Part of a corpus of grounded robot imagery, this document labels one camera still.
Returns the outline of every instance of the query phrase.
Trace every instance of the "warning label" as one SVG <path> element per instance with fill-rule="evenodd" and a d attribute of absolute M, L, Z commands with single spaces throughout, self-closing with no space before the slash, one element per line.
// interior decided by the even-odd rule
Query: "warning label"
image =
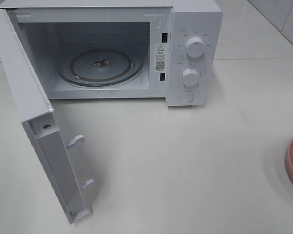
<path fill-rule="evenodd" d="M 166 44 L 155 44 L 155 70 L 157 72 L 164 72 L 166 70 L 166 56 L 168 55 L 168 49 Z"/>

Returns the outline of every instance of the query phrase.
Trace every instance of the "control panel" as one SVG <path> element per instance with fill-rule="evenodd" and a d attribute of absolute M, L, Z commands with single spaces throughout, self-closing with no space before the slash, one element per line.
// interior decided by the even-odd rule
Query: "control panel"
<path fill-rule="evenodd" d="M 171 34 L 168 106 L 203 105 L 222 12 L 176 12 Z"/>

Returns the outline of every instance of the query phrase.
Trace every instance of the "power knob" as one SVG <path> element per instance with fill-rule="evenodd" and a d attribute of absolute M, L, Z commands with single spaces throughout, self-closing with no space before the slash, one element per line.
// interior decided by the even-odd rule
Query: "power knob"
<path fill-rule="evenodd" d="M 186 69 L 182 73 L 182 81 L 185 86 L 194 86 L 200 81 L 200 72 L 196 69 Z"/>
<path fill-rule="evenodd" d="M 204 39 L 200 37 L 190 38 L 186 42 L 187 55 L 192 58 L 200 57 L 202 54 L 204 54 L 204 50 L 205 50 L 205 41 Z"/>

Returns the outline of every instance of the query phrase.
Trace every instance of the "round button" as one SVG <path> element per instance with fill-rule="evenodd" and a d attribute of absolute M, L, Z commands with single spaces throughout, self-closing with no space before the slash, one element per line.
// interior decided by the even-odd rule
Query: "round button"
<path fill-rule="evenodd" d="M 193 101 L 194 94 L 193 94 L 193 92 L 185 91 L 185 92 L 181 93 L 181 95 L 179 96 L 179 99 L 181 102 L 189 103 L 189 102 Z"/>
<path fill-rule="evenodd" d="M 200 57 L 202 54 L 204 54 L 204 49 L 205 41 L 200 37 L 190 38 L 186 42 L 187 55 L 189 55 L 192 58 Z"/>
<path fill-rule="evenodd" d="M 182 81 L 185 86 L 194 86 L 200 81 L 200 72 L 195 69 L 186 69 L 182 73 Z"/>

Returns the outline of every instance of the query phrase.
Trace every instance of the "white countertop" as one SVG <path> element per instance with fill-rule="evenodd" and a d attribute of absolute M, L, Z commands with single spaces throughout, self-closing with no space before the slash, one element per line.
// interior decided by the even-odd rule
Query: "white countertop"
<path fill-rule="evenodd" d="M 85 135 L 71 152 L 94 214 L 68 224 L 0 64 L 0 234 L 293 234 L 293 59 L 215 61 L 204 107 L 52 105 L 65 141 Z"/>
<path fill-rule="evenodd" d="M 216 1 L 224 18 L 215 59 L 293 59 L 293 46 L 248 1 Z"/>

